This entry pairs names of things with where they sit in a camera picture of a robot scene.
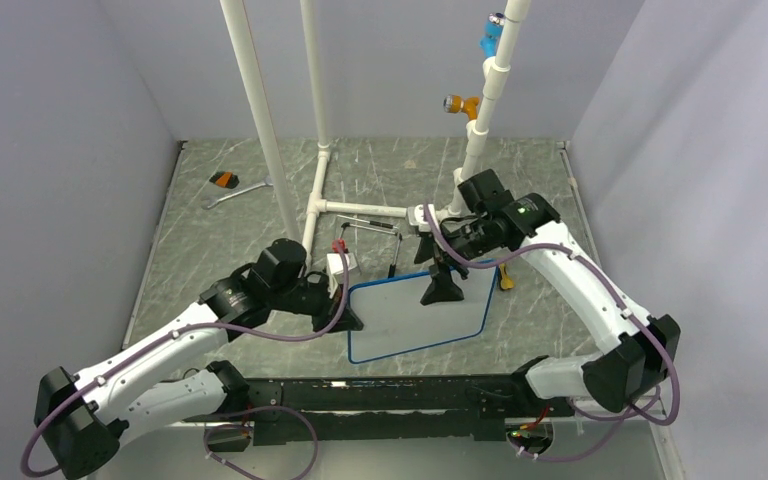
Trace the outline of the blue framed whiteboard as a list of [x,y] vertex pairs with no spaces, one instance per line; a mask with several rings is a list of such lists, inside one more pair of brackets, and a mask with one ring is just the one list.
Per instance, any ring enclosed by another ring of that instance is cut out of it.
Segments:
[[357,284],[349,306],[364,328],[348,333],[348,361],[362,364],[478,336],[484,330],[496,286],[494,270],[473,270],[454,277],[464,298],[420,304],[430,275],[426,272]]

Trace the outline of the yellow black eraser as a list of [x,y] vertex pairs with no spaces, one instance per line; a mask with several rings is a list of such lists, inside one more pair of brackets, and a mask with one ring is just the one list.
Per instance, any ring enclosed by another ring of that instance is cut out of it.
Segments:
[[508,273],[508,268],[506,264],[501,264],[497,267],[498,270],[498,288],[501,291],[509,291],[512,290],[515,287],[515,282],[513,278]]

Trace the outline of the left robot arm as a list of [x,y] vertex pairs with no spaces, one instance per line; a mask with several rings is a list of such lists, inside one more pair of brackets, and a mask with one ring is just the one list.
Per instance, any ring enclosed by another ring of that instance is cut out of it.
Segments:
[[308,271],[306,259],[301,243],[278,239],[131,347],[76,373],[63,367],[47,372],[21,472],[82,479],[126,443],[160,427],[198,416],[239,417],[249,386],[229,362],[213,362],[183,380],[169,376],[242,336],[300,343],[362,330],[349,305],[349,281],[332,285],[326,273]]

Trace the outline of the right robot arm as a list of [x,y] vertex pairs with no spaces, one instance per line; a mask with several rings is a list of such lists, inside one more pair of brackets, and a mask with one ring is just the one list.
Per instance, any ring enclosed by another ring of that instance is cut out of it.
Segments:
[[406,215],[420,237],[415,262],[433,263],[422,304],[461,300],[451,273],[466,278],[472,269],[500,267],[502,260],[488,257],[506,249],[549,281],[598,349],[589,356],[543,356],[523,365],[510,391],[517,411],[534,415],[551,399],[588,397],[621,413],[635,409],[641,396],[665,380],[678,385],[677,321],[652,316],[610,280],[548,200],[537,193],[515,197],[492,169],[473,175],[458,190],[468,209],[464,216],[441,219],[429,204]]

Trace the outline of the black whiteboard marker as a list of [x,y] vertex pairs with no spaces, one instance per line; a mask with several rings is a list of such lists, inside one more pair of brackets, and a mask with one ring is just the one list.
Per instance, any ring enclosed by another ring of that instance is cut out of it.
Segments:
[[387,222],[382,222],[377,220],[366,220],[366,219],[350,217],[342,214],[337,214],[337,217],[343,220],[343,223],[341,224],[342,228],[348,228],[349,226],[352,226],[352,227],[364,227],[364,228],[372,228],[372,229],[386,230],[386,231],[398,230],[398,228],[394,224],[387,223]]

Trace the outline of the silver wrench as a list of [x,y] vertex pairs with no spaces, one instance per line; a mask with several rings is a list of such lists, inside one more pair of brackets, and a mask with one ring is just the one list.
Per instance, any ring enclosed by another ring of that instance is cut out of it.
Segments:
[[211,210],[216,206],[218,206],[219,204],[226,202],[228,200],[234,199],[236,197],[239,197],[241,195],[247,194],[249,192],[252,192],[261,188],[271,188],[272,186],[273,184],[271,182],[267,181],[266,179],[263,179],[262,181],[256,182],[249,186],[236,188],[221,195],[205,197],[201,203],[201,208],[203,210]]

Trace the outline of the orange black small tool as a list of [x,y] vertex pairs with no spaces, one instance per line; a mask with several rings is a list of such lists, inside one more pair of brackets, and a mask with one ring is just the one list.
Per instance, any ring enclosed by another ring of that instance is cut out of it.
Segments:
[[239,177],[230,171],[217,171],[209,182],[223,189],[234,189],[239,185]]

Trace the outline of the orange nozzle fitting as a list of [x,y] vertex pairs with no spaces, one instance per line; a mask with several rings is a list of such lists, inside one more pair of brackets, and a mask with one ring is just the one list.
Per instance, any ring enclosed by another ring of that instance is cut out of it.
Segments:
[[449,114],[462,113],[469,121],[474,121],[478,117],[480,101],[479,97],[463,98],[458,95],[448,95],[443,100],[443,109]]

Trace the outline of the blue nozzle fitting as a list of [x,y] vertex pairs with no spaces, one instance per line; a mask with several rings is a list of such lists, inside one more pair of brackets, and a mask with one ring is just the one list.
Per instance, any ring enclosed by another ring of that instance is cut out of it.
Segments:
[[484,26],[484,34],[479,42],[486,58],[496,55],[505,24],[506,16],[503,13],[493,12],[488,15]]

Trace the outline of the white pvc pipe frame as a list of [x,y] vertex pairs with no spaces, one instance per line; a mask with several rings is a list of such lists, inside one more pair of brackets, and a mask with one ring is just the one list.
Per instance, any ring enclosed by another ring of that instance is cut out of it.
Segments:
[[[455,186],[460,186],[466,178],[473,175],[478,159],[484,152],[491,119],[503,95],[519,33],[531,5],[532,3],[526,0],[508,1],[501,13],[504,25],[497,40],[493,42],[494,54],[487,57],[482,64],[484,75],[482,97],[478,103],[476,117],[466,124],[466,155],[463,165],[453,171]],[[317,154],[313,186],[305,204],[304,224],[299,224],[296,206],[290,197],[289,183],[279,151],[274,120],[246,4],[243,1],[230,0],[222,1],[220,7],[267,170],[273,180],[280,218],[289,238],[300,242],[307,254],[311,255],[318,219],[324,213],[349,213],[388,218],[403,218],[411,213],[412,208],[332,202],[323,196],[332,147],[326,127],[324,85],[313,3],[302,1],[300,9],[317,132]]]

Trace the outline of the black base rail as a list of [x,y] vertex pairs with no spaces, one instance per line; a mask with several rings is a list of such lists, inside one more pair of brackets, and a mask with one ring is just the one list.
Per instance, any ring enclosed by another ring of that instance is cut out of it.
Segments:
[[510,429],[569,417],[566,400],[540,399],[511,374],[250,378],[245,402],[203,421],[243,420],[256,446],[309,439],[468,437],[503,441]]

